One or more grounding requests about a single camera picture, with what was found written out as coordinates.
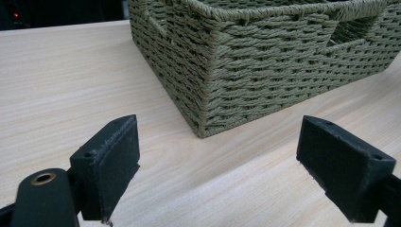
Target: woven basket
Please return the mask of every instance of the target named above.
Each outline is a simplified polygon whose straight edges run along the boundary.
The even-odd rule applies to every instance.
[[[383,71],[401,0],[129,0],[133,40],[199,137]]]

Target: basket rim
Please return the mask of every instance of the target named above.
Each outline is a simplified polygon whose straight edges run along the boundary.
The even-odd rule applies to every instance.
[[[339,20],[349,21],[380,12],[386,6],[400,3],[401,0],[350,0],[345,2],[327,2],[281,7],[265,7],[254,9],[223,9],[204,4],[199,0],[173,0],[175,3],[184,3],[190,10],[216,21],[233,21],[260,19],[271,16],[304,15],[315,12],[339,11]]]

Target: light wood surface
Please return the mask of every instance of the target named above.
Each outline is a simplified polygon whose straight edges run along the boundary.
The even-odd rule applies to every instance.
[[[79,146],[127,114],[139,121],[141,168],[114,226],[351,226],[295,159],[302,117],[333,121],[401,161],[401,55],[383,73],[199,139],[128,21],[0,32],[0,206],[26,176],[67,169]]]

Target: wooden table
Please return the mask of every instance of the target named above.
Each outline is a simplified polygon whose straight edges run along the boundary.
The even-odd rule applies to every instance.
[[[79,146],[128,114],[139,121],[141,168],[114,226],[351,226],[295,159],[302,118],[333,121],[401,160],[401,55],[381,74],[200,139],[128,21],[0,32],[0,206],[23,178],[67,169]]]

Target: green woven basket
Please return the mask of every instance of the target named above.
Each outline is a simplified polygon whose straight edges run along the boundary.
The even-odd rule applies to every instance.
[[[206,137],[383,71],[401,0],[129,0],[133,40]]]

